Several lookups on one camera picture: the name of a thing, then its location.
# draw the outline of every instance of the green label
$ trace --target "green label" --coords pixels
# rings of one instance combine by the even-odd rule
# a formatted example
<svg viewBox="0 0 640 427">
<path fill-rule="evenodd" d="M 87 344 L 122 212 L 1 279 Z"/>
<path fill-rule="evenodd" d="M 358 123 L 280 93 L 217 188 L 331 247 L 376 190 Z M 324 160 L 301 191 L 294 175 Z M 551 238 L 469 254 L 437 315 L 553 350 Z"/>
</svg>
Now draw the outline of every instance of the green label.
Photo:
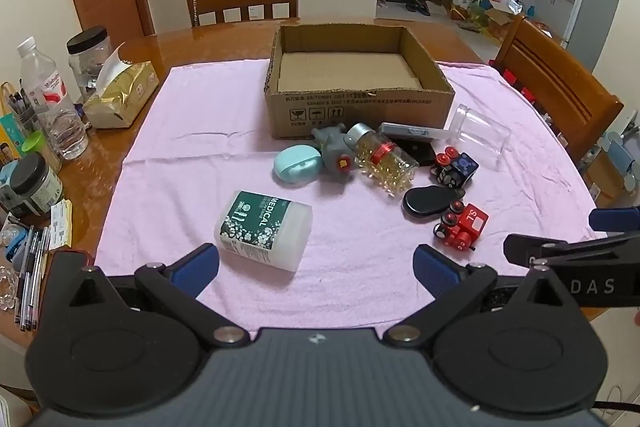
<svg viewBox="0 0 640 427">
<path fill-rule="evenodd" d="M 270 263 L 269 251 L 289 200 L 240 192 L 220 228 L 225 247 L 256 261 Z"/>
</svg>

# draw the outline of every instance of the silver bottle lid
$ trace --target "silver bottle lid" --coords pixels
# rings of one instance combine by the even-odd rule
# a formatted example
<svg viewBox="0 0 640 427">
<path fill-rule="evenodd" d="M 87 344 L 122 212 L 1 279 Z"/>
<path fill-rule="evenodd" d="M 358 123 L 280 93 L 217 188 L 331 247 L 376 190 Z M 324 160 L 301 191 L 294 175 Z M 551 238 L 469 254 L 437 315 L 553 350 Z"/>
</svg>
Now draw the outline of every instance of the silver bottle lid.
<svg viewBox="0 0 640 427">
<path fill-rule="evenodd" d="M 357 123 L 350 128 L 347 133 L 347 138 L 351 138 L 352 143 L 357 143 L 360 138 L 365 136 L 368 132 L 372 132 L 373 129 L 365 123 Z"/>
</svg>

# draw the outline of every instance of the refrigerator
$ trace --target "refrigerator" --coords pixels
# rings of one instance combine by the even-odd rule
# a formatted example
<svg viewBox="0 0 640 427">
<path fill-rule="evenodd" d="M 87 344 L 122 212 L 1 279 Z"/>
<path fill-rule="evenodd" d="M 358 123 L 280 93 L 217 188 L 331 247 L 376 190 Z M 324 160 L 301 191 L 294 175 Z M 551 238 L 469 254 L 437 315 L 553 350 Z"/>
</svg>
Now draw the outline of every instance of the refrigerator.
<svg viewBox="0 0 640 427">
<path fill-rule="evenodd" d="M 563 40 L 566 50 L 590 73 L 600 58 L 617 8 L 618 0 L 575 0 Z"/>
</svg>

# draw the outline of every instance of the blue gripper pad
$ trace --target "blue gripper pad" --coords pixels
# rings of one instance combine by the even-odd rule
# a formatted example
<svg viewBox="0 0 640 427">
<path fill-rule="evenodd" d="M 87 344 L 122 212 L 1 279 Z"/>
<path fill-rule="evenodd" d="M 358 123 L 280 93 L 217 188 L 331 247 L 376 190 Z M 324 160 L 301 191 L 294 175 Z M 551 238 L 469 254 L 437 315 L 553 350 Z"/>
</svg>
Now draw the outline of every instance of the blue gripper pad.
<svg viewBox="0 0 640 427">
<path fill-rule="evenodd" d="M 211 243 L 204 243 L 162 273 L 183 292 L 196 298 L 218 275 L 219 267 L 218 248 Z"/>
<path fill-rule="evenodd" d="M 633 232 L 640 230 L 638 207 L 594 208 L 589 214 L 589 226 L 598 232 Z"/>
<path fill-rule="evenodd" d="M 454 263 L 433 247 L 419 245 L 414 251 L 414 275 L 433 298 L 437 299 L 460 284 L 467 272 L 465 267 Z"/>
</svg>

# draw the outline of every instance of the black jar lid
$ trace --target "black jar lid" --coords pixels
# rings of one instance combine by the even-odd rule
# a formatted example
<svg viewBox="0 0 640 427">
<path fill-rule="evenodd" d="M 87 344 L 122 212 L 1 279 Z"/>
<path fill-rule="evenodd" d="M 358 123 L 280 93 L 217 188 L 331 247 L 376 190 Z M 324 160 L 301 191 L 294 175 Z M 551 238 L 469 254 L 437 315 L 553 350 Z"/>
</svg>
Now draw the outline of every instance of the black jar lid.
<svg viewBox="0 0 640 427">
<path fill-rule="evenodd" d="M 39 152 L 30 152 L 18 160 L 18 165 L 9 178 L 9 186 L 16 194 L 26 194 L 44 179 L 47 173 L 47 162 Z"/>
<path fill-rule="evenodd" d="M 94 26 L 88 30 L 78 33 L 75 37 L 71 37 L 66 43 L 66 50 L 69 55 L 78 55 L 93 48 L 108 36 L 107 28 L 104 26 Z"/>
</svg>

